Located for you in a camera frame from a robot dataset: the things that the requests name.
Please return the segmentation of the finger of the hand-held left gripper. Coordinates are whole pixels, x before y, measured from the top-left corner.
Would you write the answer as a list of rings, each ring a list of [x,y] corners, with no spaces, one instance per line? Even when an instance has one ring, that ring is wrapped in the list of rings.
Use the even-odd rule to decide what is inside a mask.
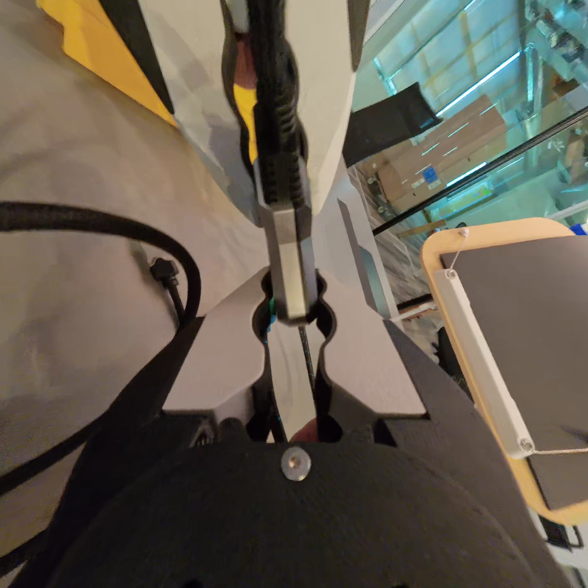
[[[246,125],[233,93],[246,1],[139,1],[173,116],[232,204],[260,226]]]
[[[286,1],[286,39],[299,80],[297,112],[307,139],[313,216],[342,157],[364,45],[363,1]]]

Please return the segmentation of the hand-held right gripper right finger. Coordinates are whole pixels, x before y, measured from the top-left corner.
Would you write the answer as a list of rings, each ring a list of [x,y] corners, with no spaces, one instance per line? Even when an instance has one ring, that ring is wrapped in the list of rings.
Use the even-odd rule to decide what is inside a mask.
[[[315,378],[319,431],[372,430],[378,421],[421,419],[426,408],[384,320],[353,290],[318,271],[316,324],[325,340]]]

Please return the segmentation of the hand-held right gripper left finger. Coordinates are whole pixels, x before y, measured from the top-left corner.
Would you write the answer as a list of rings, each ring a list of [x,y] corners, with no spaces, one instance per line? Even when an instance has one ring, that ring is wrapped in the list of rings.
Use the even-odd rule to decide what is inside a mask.
[[[266,331],[268,298],[261,268],[214,306],[168,394],[167,414],[205,414],[216,424],[227,418],[248,425],[272,407]]]

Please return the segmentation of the yellow plastic bin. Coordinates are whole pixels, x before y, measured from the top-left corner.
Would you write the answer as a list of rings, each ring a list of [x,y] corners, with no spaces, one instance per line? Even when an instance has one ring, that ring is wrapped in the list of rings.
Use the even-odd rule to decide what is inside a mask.
[[[62,26],[62,48],[67,56],[163,120],[178,127],[174,116],[164,112],[163,104],[108,21],[99,1],[35,3]],[[256,90],[246,90],[233,83],[233,93],[237,110],[245,122],[249,136],[249,155],[244,156],[244,159],[252,167],[258,157],[254,129]]]

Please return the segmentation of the black switch lead cable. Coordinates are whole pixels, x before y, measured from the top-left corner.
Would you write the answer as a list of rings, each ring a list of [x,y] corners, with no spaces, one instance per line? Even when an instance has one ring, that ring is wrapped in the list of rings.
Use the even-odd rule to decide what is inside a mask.
[[[257,75],[254,129],[258,156],[251,167],[259,220],[268,237],[278,314],[300,319],[316,298],[311,261],[312,202],[307,139],[299,121],[298,69],[286,39],[286,17],[250,8]]]

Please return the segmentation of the wood-framed portable monitor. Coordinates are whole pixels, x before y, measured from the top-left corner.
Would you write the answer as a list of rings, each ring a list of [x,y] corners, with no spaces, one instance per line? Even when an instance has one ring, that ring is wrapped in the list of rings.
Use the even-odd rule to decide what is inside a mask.
[[[568,526],[587,523],[587,237],[533,217],[439,231],[420,261],[475,407],[527,506]],[[536,452],[506,453],[481,401],[435,283],[454,269]]]

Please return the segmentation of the person's left hand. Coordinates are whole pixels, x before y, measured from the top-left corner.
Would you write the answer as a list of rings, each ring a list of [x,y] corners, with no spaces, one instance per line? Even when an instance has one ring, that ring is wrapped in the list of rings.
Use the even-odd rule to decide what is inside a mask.
[[[246,90],[255,90],[257,75],[249,35],[237,37],[237,55],[233,83]]]

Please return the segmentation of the black standing panel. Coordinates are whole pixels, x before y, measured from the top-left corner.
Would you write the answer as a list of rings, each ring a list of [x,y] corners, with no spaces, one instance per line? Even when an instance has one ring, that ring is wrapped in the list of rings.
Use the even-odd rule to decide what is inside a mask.
[[[430,107],[420,84],[371,106],[352,112],[343,143],[347,168],[377,153],[418,136],[442,123]]]

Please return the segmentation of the white monitor stand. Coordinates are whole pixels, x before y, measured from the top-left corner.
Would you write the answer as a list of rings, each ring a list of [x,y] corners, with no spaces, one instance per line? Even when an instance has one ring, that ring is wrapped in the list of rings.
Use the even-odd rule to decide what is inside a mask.
[[[498,439],[512,459],[528,458],[536,452],[533,439],[499,371],[458,273],[454,269],[442,269],[434,277]]]

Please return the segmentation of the cardboard boxes on cart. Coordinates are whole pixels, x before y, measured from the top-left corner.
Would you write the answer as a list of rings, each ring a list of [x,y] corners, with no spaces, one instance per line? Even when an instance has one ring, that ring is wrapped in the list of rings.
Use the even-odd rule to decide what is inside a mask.
[[[401,213],[438,194],[496,157],[505,133],[502,115],[482,94],[423,138],[387,149],[374,164],[384,204]]]

